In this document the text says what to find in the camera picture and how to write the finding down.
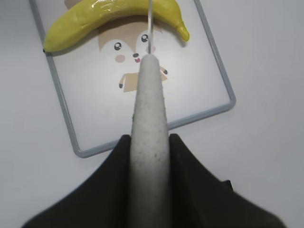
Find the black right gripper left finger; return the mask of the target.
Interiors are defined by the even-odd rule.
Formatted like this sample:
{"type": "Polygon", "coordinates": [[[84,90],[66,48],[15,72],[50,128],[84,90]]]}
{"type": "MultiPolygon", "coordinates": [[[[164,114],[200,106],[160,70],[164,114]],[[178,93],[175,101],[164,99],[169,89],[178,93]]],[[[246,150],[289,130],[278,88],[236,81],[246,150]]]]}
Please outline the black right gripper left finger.
{"type": "Polygon", "coordinates": [[[123,135],[85,182],[24,227],[126,228],[130,144],[130,136],[123,135]]]}

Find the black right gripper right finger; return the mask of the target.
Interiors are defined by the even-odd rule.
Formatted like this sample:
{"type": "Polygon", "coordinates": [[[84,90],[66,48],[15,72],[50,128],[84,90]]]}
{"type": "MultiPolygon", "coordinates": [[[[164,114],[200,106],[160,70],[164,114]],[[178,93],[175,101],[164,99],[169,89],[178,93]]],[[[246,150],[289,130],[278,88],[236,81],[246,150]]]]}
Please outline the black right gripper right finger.
{"type": "Polygon", "coordinates": [[[175,228],[284,228],[276,215],[220,181],[177,134],[169,136],[172,225],[175,228]]]}

